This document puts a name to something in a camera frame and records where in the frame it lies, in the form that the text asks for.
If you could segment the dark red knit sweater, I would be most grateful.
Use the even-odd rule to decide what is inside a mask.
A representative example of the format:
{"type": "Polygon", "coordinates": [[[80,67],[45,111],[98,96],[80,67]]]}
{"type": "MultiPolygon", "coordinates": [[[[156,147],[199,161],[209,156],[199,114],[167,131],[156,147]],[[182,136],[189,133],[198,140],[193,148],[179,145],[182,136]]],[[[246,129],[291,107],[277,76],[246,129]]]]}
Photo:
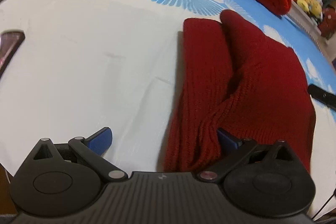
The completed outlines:
{"type": "Polygon", "coordinates": [[[237,12],[183,23],[183,87],[163,170],[201,171],[221,158],[217,131],[260,144],[286,141],[310,167],[315,110],[294,50],[237,12]]]}

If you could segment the yellow plush toy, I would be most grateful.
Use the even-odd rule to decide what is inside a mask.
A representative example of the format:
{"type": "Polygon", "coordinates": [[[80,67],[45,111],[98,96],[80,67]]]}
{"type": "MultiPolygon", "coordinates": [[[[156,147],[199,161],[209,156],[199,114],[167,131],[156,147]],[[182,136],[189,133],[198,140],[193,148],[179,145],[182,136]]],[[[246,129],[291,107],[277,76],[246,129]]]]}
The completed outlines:
{"type": "Polygon", "coordinates": [[[322,0],[295,0],[297,5],[309,16],[322,18],[322,0]]]}

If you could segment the blue and white bedsheet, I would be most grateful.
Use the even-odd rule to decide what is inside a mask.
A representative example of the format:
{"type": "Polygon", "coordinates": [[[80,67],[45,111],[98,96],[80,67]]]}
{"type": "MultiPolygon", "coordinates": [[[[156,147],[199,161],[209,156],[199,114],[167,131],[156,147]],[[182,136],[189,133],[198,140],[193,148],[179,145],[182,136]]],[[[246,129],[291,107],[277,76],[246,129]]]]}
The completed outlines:
{"type": "Polygon", "coordinates": [[[224,10],[293,49],[308,86],[335,91],[335,72],[303,26],[255,0],[1,3],[1,31],[26,36],[1,76],[2,165],[14,178],[40,139],[67,143],[108,127],[113,141],[102,157],[128,176],[74,214],[39,217],[18,208],[15,223],[316,223],[335,209],[335,106],[311,95],[316,121],[306,170],[315,196],[307,213],[258,217],[198,180],[202,170],[163,170],[183,87],[183,23],[219,20],[224,10]]]}

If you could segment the smartphone with lit screen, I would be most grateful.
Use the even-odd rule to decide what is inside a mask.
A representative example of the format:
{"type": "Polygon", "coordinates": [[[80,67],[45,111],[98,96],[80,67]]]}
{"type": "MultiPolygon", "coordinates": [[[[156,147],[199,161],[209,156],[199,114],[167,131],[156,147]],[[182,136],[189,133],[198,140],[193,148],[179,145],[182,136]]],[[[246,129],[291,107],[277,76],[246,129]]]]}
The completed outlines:
{"type": "Polygon", "coordinates": [[[12,57],[24,42],[26,36],[22,30],[7,30],[1,33],[1,65],[0,76],[9,65],[12,57]]]}

